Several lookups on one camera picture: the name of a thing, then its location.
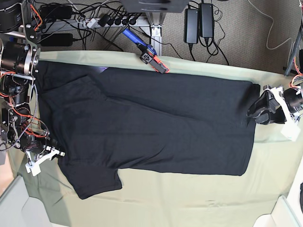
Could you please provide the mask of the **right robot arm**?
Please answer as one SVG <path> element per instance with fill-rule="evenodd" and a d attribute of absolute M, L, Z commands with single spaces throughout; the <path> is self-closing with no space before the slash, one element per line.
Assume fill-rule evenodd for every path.
<path fill-rule="evenodd" d="M 30 0 L 0 2 L 0 32 L 10 40 L 0 43 L 0 140 L 2 152 L 16 148 L 27 157 L 26 170 L 41 172 L 46 160 L 63 157 L 50 130 L 37 117 L 40 48 L 36 32 L 43 21 Z"/>

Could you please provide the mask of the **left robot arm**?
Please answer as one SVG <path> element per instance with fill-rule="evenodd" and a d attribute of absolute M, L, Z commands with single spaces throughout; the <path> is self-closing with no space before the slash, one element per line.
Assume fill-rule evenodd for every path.
<path fill-rule="evenodd" d="M 288 41 L 291 42 L 291 47 L 289 50 L 289 54 L 288 54 L 288 60 L 287 60 L 287 68 L 285 69 L 285 73 L 284 75 L 287 77 L 289 76 L 291 69 L 295 68 L 295 77 L 292 79 L 292 81 L 290 82 L 289 87 L 295 91 L 296 95 L 301 95 L 303 88 L 301 85 L 293 85 L 293 82 L 295 79 L 301 79 L 303 77 L 303 74 L 299 71 L 298 65 L 296 64 L 296 52 L 297 49 L 300 45 L 300 41 L 302 39 L 303 36 L 303 22 L 300 22 L 300 26 L 299 26 L 299 31 L 298 31 L 298 35 L 296 40 L 294 41 L 292 38 L 287 38 L 285 41 L 283 41 L 282 43 L 280 43 L 279 45 L 270 48 L 268 46 L 268 41 L 269 41 L 269 37 L 270 37 L 270 33 L 272 31 L 272 28 L 274 26 L 275 20 L 273 19 L 273 17 L 267 15 L 266 13 L 262 12 L 260 9 L 258 9 L 251 1 L 248 1 L 248 3 L 255 9 L 257 10 L 260 14 L 266 16 L 267 18 L 271 19 L 272 24 L 270 26 L 270 29 L 268 31 L 268 35 L 267 35 L 267 40 L 266 40 L 266 48 L 268 50 L 275 50 L 278 49 L 280 46 L 284 45 L 285 43 L 287 43 Z M 281 134 L 283 136 L 285 136 L 287 139 L 295 142 L 301 132 L 301 129 L 298 126 L 298 123 L 300 121 L 301 118 L 301 114 L 299 111 L 296 111 L 295 113 L 291 113 L 290 110 L 287 110 L 287 106 L 286 106 L 286 95 L 285 95 L 285 91 L 283 91 L 283 87 L 279 86 L 279 87 L 274 87 L 274 88 L 266 88 L 266 91 L 268 91 L 270 94 L 272 94 L 274 96 L 274 98 L 276 99 L 276 101 L 278 102 L 278 104 L 280 105 L 280 107 L 283 110 L 283 113 L 285 115 L 285 123 L 284 126 L 281 129 Z"/>

